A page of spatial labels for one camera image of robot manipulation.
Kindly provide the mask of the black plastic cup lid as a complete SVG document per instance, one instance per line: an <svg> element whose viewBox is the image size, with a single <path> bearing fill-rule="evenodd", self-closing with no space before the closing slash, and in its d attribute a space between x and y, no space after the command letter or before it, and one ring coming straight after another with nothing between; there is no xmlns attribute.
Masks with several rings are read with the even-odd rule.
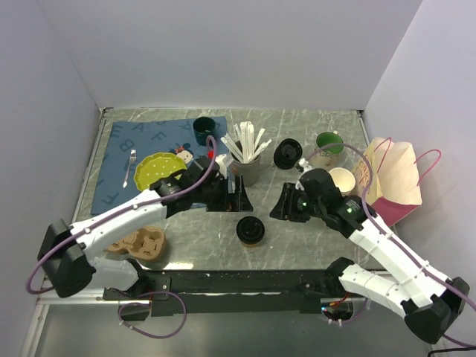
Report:
<svg viewBox="0 0 476 357"><path fill-rule="evenodd" d="M241 239L263 239L265 235L265 226L263 222L254 216L245 216L238 221L236 232L239 240Z"/></svg>

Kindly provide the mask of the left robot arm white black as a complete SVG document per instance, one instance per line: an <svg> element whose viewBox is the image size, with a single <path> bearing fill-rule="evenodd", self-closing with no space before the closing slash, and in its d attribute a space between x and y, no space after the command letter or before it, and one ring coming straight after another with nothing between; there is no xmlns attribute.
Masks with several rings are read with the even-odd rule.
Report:
<svg viewBox="0 0 476 357"><path fill-rule="evenodd" d="M187 169L160 178L136 197L82 222L59 219L45 233L37 259L60 298L89 286L116 288L131 299L147 291L147 279L135 261L113 261L101 252L125 236L195 204L208 212L251 212L240 176L226 178L226 167L201 157Z"/></svg>

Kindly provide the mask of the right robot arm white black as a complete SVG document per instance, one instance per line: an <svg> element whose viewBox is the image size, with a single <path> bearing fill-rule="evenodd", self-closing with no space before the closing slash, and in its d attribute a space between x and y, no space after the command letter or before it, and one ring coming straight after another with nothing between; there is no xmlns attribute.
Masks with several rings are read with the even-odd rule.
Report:
<svg viewBox="0 0 476 357"><path fill-rule="evenodd" d="M409 330L428 344L437 343L463 311L468 283L432 267L359 197L343 196L323 169L303 171L297 183L285 183L270 216L290 222L320 218L364 249L391 277L339 258L326 270L326 290L336 297L349 292L380 304L402 317Z"/></svg>

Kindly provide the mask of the brown paper coffee cup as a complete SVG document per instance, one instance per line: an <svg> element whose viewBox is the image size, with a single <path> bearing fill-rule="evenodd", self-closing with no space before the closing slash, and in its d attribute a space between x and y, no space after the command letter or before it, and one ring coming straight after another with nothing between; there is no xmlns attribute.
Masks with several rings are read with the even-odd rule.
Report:
<svg viewBox="0 0 476 357"><path fill-rule="evenodd" d="M256 240L241 239L240 243L246 248L253 248L253 247L259 246L262 241L263 241L262 239L256 239Z"/></svg>

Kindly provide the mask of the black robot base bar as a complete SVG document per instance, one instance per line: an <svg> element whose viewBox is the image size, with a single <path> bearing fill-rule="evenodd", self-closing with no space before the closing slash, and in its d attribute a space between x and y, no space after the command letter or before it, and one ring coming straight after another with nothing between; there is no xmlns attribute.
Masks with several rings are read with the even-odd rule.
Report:
<svg viewBox="0 0 476 357"><path fill-rule="evenodd" d="M319 314L323 299L341 298L344 288L323 270L145 271L132 288L105 289L103 299L152 303L151 315L187 313L288 312Z"/></svg>

